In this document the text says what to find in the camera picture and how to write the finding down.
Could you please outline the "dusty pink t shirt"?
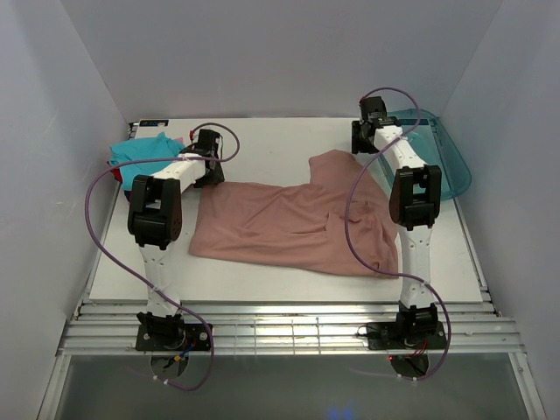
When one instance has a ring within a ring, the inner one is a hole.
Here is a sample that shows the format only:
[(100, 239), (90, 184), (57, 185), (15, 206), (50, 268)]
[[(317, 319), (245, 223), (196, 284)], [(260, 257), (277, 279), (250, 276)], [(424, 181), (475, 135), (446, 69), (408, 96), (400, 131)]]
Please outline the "dusty pink t shirt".
[(309, 166), (302, 185), (203, 188), (190, 254), (348, 277), (397, 272), (397, 228), (378, 183), (342, 150)]

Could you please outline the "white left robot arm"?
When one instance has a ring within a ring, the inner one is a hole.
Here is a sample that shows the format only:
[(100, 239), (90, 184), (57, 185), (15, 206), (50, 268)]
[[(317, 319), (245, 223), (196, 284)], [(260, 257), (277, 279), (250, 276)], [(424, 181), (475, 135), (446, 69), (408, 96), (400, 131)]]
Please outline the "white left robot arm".
[(193, 186), (217, 186), (225, 181), (219, 161), (221, 134), (200, 128), (191, 134), (192, 143), (180, 153), (181, 159), (152, 175), (134, 178), (129, 200), (128, 230), (143, 258), (145, 278), (150, 283), (146, 311), (138, 314), (149, 337), (175, 347), (185, 336), (174, 285), (173, 243), (182, 230), (182, 193)]

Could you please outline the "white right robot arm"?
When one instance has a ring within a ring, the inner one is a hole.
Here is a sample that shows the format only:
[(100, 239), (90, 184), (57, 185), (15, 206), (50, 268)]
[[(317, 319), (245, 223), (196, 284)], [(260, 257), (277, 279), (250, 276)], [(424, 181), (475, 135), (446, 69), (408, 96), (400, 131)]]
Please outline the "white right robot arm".
[(445, 328), (438, 319), (438, 297), (431, 288), (431, 233), (441, 207), (442, 171), (422, 160), (407, 134), (420, 123), (421, 113), (408, 129), (388, 115), (384, 100), (372, 93), (359, 102), (360, 119), (352, 122), (352, 153), (383, 157), (394, 173), (388, 210), (401, 243), (402, 279), (395, 321), (367, 326), (372, 348), (412, 348), (418, 356), (446, 346)]

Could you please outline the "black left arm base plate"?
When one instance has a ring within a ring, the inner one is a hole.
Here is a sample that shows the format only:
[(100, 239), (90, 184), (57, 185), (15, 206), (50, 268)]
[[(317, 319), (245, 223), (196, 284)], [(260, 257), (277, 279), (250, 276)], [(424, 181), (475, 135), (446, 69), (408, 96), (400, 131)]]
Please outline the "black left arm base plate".
[(202, 324), (185, 324), (176, 332), (165, 332), (162, 328), (140, 325), (135, 349), (141, 352), (182, 352), (190, 348), (195, 352), (211, 349), (210, 334)]

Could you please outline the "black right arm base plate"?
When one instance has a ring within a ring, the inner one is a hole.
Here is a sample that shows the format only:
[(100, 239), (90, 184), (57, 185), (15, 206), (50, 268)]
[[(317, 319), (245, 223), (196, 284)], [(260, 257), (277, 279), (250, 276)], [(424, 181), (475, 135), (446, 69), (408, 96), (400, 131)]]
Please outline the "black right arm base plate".
[(428, 331), (408, 332), (396, 322), (368, 322), (358, 327), (355, 336), (365, 339), (369, 350), (443, 350), (447, 343), (441, 322)]

